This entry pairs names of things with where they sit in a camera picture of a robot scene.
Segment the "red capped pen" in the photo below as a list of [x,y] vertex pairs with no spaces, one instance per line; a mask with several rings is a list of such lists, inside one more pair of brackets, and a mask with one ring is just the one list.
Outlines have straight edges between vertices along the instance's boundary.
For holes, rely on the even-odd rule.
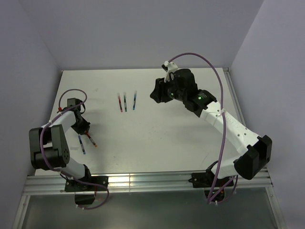
[[97,144],[89,134],[87,134],[87,137],[89,138],[90,142],[94,145],[94,147],[97,147]]

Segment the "light blue pen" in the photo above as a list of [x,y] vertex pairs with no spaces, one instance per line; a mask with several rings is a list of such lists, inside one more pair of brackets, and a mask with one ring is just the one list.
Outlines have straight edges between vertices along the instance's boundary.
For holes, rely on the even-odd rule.
[[136,108],[136,99],[137,99],[137,91],[134,91],[134,95],[133,95],[133,104],[132,104],[132,110],[135,110]]

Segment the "magenta pen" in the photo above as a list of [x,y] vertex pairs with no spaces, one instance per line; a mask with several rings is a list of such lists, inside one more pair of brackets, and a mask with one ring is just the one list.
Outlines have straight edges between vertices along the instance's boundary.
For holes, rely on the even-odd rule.
[[120,93],[117,93],[117,97],[118,97],[120,112],[122,113],[123,112],[123,105],[122,105],[122,99],[121,99]]

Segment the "green capped pen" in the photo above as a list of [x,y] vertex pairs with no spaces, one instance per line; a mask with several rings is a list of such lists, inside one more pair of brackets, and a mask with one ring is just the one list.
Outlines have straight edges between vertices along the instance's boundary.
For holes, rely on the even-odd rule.
[[127,112],[127,94],[123,92],[124,111]]

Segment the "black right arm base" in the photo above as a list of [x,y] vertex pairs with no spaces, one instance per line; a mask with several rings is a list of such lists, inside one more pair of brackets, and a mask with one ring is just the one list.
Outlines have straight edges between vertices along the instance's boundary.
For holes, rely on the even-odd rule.
[[[213,196],[222,186],[224,186],[228,181],[230,181],[230,177],[225,177],[222,179],[217,179],[215,187],[212,191]],[[201,173],[192,173],[191,178],[188,179],[189,183],[192,183],[193,188],[208,188],[206,190],[205,196],[208,197],[210,188],[212,187],[214,180],[214,174],[210,172],[201,172]],[[212,202],[220,202],[225,199],[225,190],[223,189],[220,191],[220,193],[217,194],[217,196],[212,200]]]

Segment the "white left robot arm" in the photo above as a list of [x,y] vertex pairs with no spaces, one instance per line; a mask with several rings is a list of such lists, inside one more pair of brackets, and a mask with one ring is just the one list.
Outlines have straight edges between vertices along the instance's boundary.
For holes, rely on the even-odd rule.
[[65,137],[70,128],[79,135],[89,132],[90,122],[82,117],[81,106],[82,100],[70,98],[55,121],[29,131],[30,159],[34,169],[59,172],[76,179],[75,184],[81,190],[88,190],[93,184],[90,170],[70,157]]

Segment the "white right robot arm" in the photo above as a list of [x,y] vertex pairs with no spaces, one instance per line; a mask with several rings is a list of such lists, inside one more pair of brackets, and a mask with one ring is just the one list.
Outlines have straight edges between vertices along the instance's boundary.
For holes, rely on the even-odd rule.
[[236,175],[251,180],[269,163],[272,152],[272,140],[269,136],[261,137],[252,132],[221,108],[220,102],[209,91],[198,89],[191,70],[179,69],[170,73],[169,77],[168,80],[155,80],[150,97],[157,103],[181,101],[187,110],[225,134],[225,139],[238,152],[237,156],[214,163],[207,169],[208,184],[217,186],[223,178]]

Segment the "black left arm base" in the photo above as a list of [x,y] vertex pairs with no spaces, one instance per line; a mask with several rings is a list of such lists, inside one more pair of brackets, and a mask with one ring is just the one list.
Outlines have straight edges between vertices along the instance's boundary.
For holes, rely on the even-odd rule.
[[[75,193],[74,202],[77,207],[84,208],[85,210],[96,209],[105,204],[109,199],[108,180],[108,176],[92,176],[90,180],[91,184],[89,185],[88,182],[84,184],[84,181],[80,183],[72,179],[67,179],[64,192]],[[93,206],[99,191],[106,192],[107,196],[102,203]]]

